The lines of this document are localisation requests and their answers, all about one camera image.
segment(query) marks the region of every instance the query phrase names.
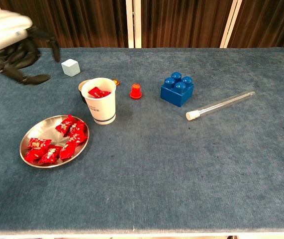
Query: red candy wrapper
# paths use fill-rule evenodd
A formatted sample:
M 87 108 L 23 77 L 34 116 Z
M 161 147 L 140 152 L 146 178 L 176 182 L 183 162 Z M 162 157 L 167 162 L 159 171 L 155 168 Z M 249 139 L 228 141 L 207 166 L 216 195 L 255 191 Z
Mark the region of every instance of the red candy wrapper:
M 111 94 L 111 92 L 102 91 L 98 87 L 94 87 L 92 90 L 89 91 L 89 94 L 94 96 L 95 98 L 103 98 L 103 97 Z
M 80 143 L 82 143 L 84 140 L 86 140 L 88 137 L 84 135 L 84 133 L 75 133 L 72 137 L 70 137 L 69 141 L 75 142 L 78 146 Z
M 76 151 L 77 144 L 74 141 L 68 141 L 60 151 L 60 159 L 71 158 Z
M 31 138 L 27 148 L 41 149 L 48 147 L 50 143 L 51 139 Z
M 48 151 L 48 147 L 44 147 L 44 148 L 41 148 L 41 149 L 31 149 L 27 154 L 26 156 L 24 157 L 24 159 L 27 161 L 27 162 L 30 162 L 32 163 L 33 161 L 41 158 L 47 151 Z
M 45 155 L 41 157 L 39 163 L 55 163 L 62 147 L 51 145 Z
M 56 130 L 61 132 L 64 136 L 75 121 L 76 119 L 73 118 L 72 115 L 68 115 L 68 117 L 56 127 Z
M 84 135 L 84 133 L 75 133 L 72 137 L 70 137 L 69 141 L 66 142 L 63 149 L 60 151 L 60 158 L 62 160 L 71 158 L 74 152 L 76 151 L 76 147 L 86 140 L 88 137 Z
M 72 137 L 75 133 L 84 133 L 85 132 L 85 123 L 81 120 L 74 123 L 69 130 L 68 136 Z

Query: paper cup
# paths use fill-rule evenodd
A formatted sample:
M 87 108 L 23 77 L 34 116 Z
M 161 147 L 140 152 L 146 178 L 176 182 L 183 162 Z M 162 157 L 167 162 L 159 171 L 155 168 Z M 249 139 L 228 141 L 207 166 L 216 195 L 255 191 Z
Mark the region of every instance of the paper cup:
M 84 103 L 87 103 L 87 102 L 86 102 L 86 99 L 82 96 L 81 90 L 82 90 L 82 86 L 83 86 L 87 81 L 89 81 L 89 80 L 82 81 L 82 82 L 79 84 L 79 86 L 78 86 L 78 90 L 79 90 L 81 99 L 83 100 Z
M 88 93 L 94 87 L 111 93 L 103 98 L 94 98 L 94 96 Z M 116 85 L 114 81 L 108 78 L 95 78 L 85 82 L 82 86 L 82 96 L 85 98 L 96 123 L 109 124 L 115 120 L 115 90 Z

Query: lego stud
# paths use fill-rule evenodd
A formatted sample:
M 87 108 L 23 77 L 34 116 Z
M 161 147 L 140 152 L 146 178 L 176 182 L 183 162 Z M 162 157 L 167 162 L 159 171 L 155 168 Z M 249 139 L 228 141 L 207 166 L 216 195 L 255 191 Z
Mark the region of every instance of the lego stud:
M 142 97 L 140 84 L 134 83 L 134 84 L 132 85 L 132 90 L 131 90 L 131 93 L 130 93 L 130 97 L 131 97 L 132 99 L 135 99 L 135 100 L 137 100 L 137 99 L 139 99 L 139 98 Z
M 189 76 L 185 76 L 182 78 L 182 82 L 185 83 L 186 87 L 189 87 L 192 85 L 192 78 Z
M 182 79 L 182 75 L 179 72 L 174 72 L 172 74 L 172 78 L 175 80 L 175 82 L 179 82 Z
M 184 93 L 185 91 L 186 91 L 186 85 L 185 85 L 185 83 L 184 82 L 177 82 L 176 84 L 175 84 L 175 88 L 176 88 L 176 91 L 178 92 L 178 93 Z
M 164 82 L 164 87 L 167 89 L 174 88 L 175 80 L 172 77 L 166 78 Z

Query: blue toy brick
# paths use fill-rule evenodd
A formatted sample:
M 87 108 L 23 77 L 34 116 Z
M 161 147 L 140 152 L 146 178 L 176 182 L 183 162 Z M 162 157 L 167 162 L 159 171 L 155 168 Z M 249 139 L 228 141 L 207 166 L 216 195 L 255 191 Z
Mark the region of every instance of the blue toy brick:
M 194 84 L 189 76 L 182 79 L 179 72 L 174 72 L 172 77 L 166 78 L 161 86 L 161 98 L 181 107 L 193 93 Z

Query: silver plate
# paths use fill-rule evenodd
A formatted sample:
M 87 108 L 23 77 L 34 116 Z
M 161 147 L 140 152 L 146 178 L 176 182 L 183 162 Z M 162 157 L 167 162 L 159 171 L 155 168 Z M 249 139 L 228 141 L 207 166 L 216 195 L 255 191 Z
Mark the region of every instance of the silver plate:
M 78 117 L 73 116 L 74 118 L 78 120 L 82 120 Z M 65 163 L 70 162 L 71 160 L 75 159 L 81 152 L 82 150 L 86 147 L 88 140 L 89 140 L 89 127 L 86 124 L 87 130 L 85 135 L 88 137 L 86 141 L 81 143 L 78 147 L 76 147 L 76 151 L 73 154 L 73 156 L 65 161 L 62 161 L 60 158 L 57 160 L 56 164 L 38 164 L 37 162 L 34 163 L 29 163 L 27 162 L 24 157 L 29 152 L 30 149 L 27 148 L 27 145 L 29 144 L 29 141 L 31 138 L 42 138 L 42 139 L 51 139 L 52 142 L 51 144 L 57 145 L 57 146 L 64 146 L 66 142 L 69 140 L 69 137 L 63 137 L 62 134 L 58 131 L 56 131 L 55 127 L 59 125 L 64 119 L 66 119 L 67 116 L 53 116 L 47 119 L 44 119 L 43 121 L 39 122 L 36 124 L 34 127 L 32 127 L 26 135 L 23 137 L 21 143 L 20 143 L 20 156 L 22 160 L 36 168 L 53 168 L 57 166 L 61 166 Z

